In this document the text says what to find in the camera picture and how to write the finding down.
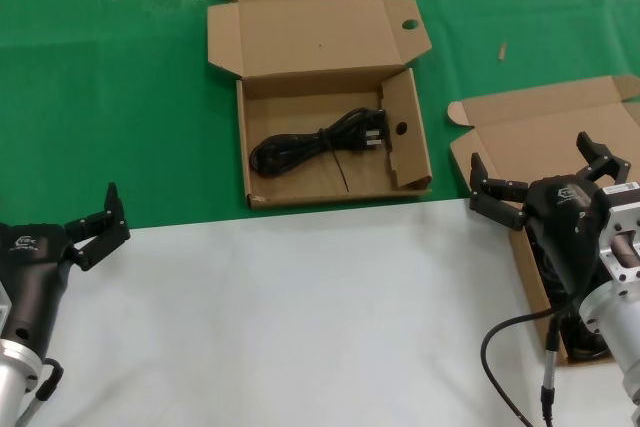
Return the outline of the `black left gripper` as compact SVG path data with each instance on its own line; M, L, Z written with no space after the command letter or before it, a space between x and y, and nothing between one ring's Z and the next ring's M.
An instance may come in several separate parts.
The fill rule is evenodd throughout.
M108 184L101 212L65 225L1 226L1 284L11 301L2 339L37 355L47 353L74 263L74 244L92 237L75 252L75 263L84 272L130 239L115 182Z

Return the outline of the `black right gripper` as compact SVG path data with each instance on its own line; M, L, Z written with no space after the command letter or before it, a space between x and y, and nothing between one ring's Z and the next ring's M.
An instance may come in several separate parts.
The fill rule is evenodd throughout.
M469 208L511 230L520 231L528 217L527 229L568 294L591 293L607 282L596 258L595 234L583 225L598 190L593 183L603 176L615 185L627 182L630 163L613 155L602 143L582 131L576 147L586 162L577 176L547 177L533 182L490 178L480 157L471 155ZM523 209L515 204L523 204Z

